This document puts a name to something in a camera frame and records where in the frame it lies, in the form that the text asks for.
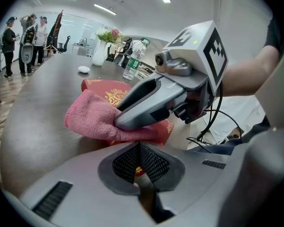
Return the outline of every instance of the pink towel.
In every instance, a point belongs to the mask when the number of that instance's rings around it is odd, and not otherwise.
[[[64,124],[72,131],[99,140],[138,141],[154,140],[157,130],[153,126],[134,131],[115,127],[113,120],[120,110],[90,90],[85,90],[65,115]]]

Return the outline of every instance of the floor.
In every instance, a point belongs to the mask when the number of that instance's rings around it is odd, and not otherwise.
[[[15,73],[15,76],[6,79],[3,77],[5,70],[0,73],[0,144],[1,136],[3,133],[4,123],[9,114],[9,111],[15,101],[16,96],[21,91],[22,86],[29,80],[29,76],[22,77],[20,75],[19,63],[15,61],[11,67],[12,71]],[[1,174],[0,174],[0,186],[2,186]]]

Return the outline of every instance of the glass wall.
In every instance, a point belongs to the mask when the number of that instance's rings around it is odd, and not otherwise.
[[[36,15],[38,17],[38,23],[40,23],[40,16],[47,17],[47,30],[50,32],[59,14],[53,12],[38,12]],[[72,51],[72,44],[79,43],[82,38],[87,39],[87,44],[92,48],[90,53],[93,54],[98,41],[95,33],[99,28],[106,28],[104,25],[90,19],[69,14],[63,14],[61,25],[58,35],[58,46],[59,43],[64,44],[67,40],[67,36],[70,35],[66,51],[66,53],[69,54]]]

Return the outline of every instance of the person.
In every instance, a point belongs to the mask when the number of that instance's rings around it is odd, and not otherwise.
[[[265,45],[258,56],[252,60],[227,67],[222,80],[223,96],[250,96],[255,94],[277,67],[283,53],[284,34],[280,30],[276,18],[273,17],[268,25]],[[196,96],[189,95],[188,98],[193,99]],[[269,128],[270,124],[265,116],[263,122],[254,125],[241,140],[243,143],[248,143],[254,135]],[[241,140],[232,139],[223,145],[207,146],[206,149],[215,154],[231,155],[234,147],[241,144]],[[206,152],[201,147],[195,147],[191,151]]]
[[[26,16],[20,18],[20,23],[21,23],[21,26],[23,28],[23,34],[21,36],[20,48],[19,48],[19,67],[20,67],[20,73],[21,73],[22,76],[25,76],[25,65],[24,65],[24,62],[22,61],[22,47],[23,47],[22,39],[23,39],[23,36],[25,34],[26,29],[35,24],[35,19],[36,19],[35,14],[31,14],[31,15],[28,15],[28,16],[26,15]],[[31,62],[28,63],[26,66],[27,66],[27,75],[31,75],[32,74]]]
[[[2,36],[2,52],[5,57],[6,66],[6,72],[4,76],[6,78],[10,78],[14,75],[14,73],[11,71],[11,64],[14,58],[16,34],[14,31],[12,31],[11,28],[13,27],[15,20],[15,17],[10,17],[8,19],[8,21],[6,22],[7,26]]]
[[[34,45],[34,52],[33,52],[33,58],[32,58],[32,65],[34,66],[34,62],[36,60],[36,56],[38,53],[38,66],[42,64],[43,61],[43,55],[44,55],[44,45],[46,44],[47,40],[47,18],[46,17],[40,17],[40,26],[38,26],[37,31],[37,40]]]

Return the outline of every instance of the water bottle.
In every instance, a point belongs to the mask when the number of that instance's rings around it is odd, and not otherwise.
[[[145,55],[146,48],[150,44],[150,41],[146,38],[141,38],[141,41],[142,43],[138,44],[136,47],[132,46],[133,52],[123,73],[123,77],[128,80],[132,80],[135,76],[138,66],[141,64],[141,59]]]

